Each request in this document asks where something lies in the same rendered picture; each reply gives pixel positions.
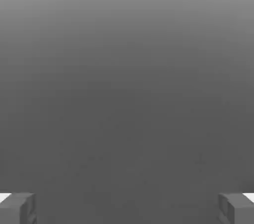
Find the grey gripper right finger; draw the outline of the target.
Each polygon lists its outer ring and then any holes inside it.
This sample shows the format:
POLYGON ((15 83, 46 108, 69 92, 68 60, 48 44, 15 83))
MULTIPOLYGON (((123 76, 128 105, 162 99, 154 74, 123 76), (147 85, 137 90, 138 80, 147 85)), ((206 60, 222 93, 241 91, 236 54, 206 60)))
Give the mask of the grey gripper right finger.
POLYGON ((254 193, 218 194, 221 224, 254 224, 254 193))

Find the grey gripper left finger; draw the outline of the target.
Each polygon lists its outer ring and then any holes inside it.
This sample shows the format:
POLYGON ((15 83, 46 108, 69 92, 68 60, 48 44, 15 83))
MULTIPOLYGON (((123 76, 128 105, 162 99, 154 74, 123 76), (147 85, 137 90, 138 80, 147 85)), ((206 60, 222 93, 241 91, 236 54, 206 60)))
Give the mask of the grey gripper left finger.
POLYGON ((37 224, 35 193, 0 193, 0 224, 37 224))

